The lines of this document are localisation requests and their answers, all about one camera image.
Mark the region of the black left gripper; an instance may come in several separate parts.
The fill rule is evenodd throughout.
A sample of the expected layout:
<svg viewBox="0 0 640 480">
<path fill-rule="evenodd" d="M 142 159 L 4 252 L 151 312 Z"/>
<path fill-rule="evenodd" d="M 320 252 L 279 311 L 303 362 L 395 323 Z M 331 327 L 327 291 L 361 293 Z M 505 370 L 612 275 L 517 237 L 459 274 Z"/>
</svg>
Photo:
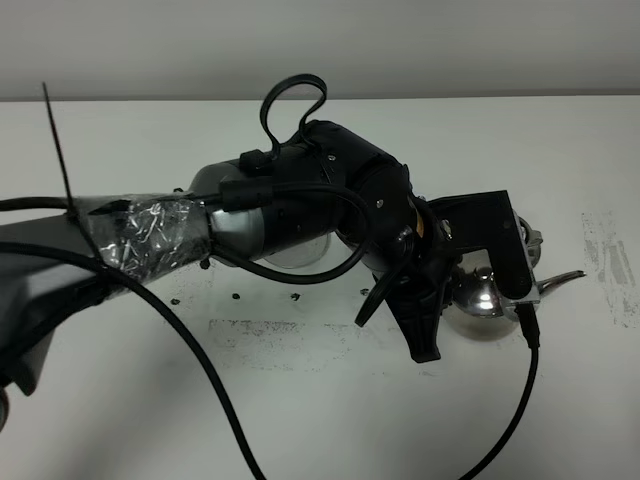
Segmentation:
<svg viewBox="0 0 640 480">
<path fill-rule="evenodd" d="M 485 250 L 495 285 L 504 306 L 515 305 L 531 289 L 519 227 L 509 195 L 494 191 L 418 200 L 418 212 L 433 222 L 434 240 L 428 248 L 418 244 L 414 259 L 384 292 L 384 300 L 416 363 L 441 359 L 437 345 L 440 318 L 452 303 L 454 270 L 466 254 Z"/>
</svg>

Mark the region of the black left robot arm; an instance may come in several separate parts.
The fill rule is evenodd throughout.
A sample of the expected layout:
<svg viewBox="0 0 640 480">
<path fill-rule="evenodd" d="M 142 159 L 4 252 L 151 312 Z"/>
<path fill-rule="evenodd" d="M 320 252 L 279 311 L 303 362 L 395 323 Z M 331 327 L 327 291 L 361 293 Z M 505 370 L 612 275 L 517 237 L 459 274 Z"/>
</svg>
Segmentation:
<svg viewBox="0 0 640 480">
<path fill-rule="evenodd" d="M 1 207 L 53 210 L 1 229 L 1 382 L 25 394 L 71 315 L 210 258 L 291 285 L 325 283 L 363 263 L 375 286 L 356 323 L 386 304 L 412 359 L 425 363 L 440 356 L 439 319 L 462 260 L 481 252 L 499 300 L 539 346 L 540 293 L 508 194 L 423 200 L 405 165 L 329 121 L 302 123 L 268 152 L 206 166 L 186 192 Z"/>
</svg>

